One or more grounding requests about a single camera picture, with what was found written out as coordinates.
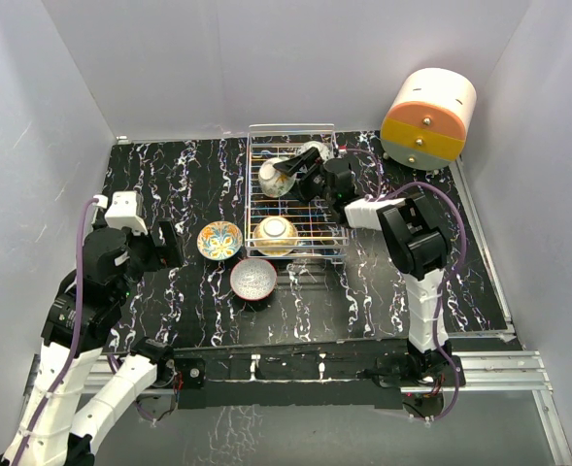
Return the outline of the white orange flower bowl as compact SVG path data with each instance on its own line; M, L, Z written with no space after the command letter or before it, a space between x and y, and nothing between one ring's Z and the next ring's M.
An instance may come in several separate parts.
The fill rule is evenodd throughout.
M270 198L280 198L288 194L296 183L294 177L289 177L276 170L277 163L286 161L285 157L273 157L262 163L258 170L258 182L261 191Z

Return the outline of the blue patterned bowl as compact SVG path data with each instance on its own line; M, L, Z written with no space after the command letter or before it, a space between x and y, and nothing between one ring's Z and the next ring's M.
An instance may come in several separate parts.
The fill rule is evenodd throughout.
M296 155L302 155L303 153L305 153L306 151L308 151L310 149L316 149L319 152L320 158L323 161L327 161L327 160L334 157L332 150L326 144L318 142L318 141L309 141L309 142L301 145L296 150Z

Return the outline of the orange blue floral bowl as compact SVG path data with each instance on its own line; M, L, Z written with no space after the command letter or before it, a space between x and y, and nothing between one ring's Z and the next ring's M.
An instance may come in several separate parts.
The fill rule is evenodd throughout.
M196 246L200 254L209 260L223 261L233 257L244 244L238 226L229 221L214 221L202 228Z

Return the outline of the yellow teal sun bowl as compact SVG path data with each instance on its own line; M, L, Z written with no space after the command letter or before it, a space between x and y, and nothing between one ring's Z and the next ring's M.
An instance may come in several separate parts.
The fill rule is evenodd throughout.
M286 256L295 250L298 243L298 230L284 216L266 217L252 233L252 245L269 257Z

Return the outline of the grey red-rimmed patterned bowl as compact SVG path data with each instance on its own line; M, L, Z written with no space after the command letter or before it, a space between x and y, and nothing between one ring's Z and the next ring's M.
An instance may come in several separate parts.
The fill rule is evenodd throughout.
M247 258L232 269L230 286L238 297L247 301L259 301L272 293L277 277L277 271L269 261Z

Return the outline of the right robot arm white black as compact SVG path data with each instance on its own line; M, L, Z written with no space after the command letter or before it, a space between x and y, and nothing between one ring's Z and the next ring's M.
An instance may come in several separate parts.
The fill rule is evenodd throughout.
M408 295L408 340L411 350L418 353L408 360L408 374L415 383L433 383L443 365L432 351L442 350L448 340L442 318L442 282L451 246L432 218L425 197L365 196L355 187L348 160L324 160L316 148L275 163L273 170L279 178L294 180L290 192L298 200L309 203L322 198L337 223L383 233Z

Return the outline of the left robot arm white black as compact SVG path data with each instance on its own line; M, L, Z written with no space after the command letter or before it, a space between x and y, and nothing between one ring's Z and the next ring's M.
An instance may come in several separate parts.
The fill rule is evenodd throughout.
M78 239L77 265L61 282L42 330L39 366L17 433L0 465L92 465L107 434L150 386L175 376L173 350L143 338L85 404L86 380L121 308L146 273L181 265L173 222L162 244L127 226L98 226Z

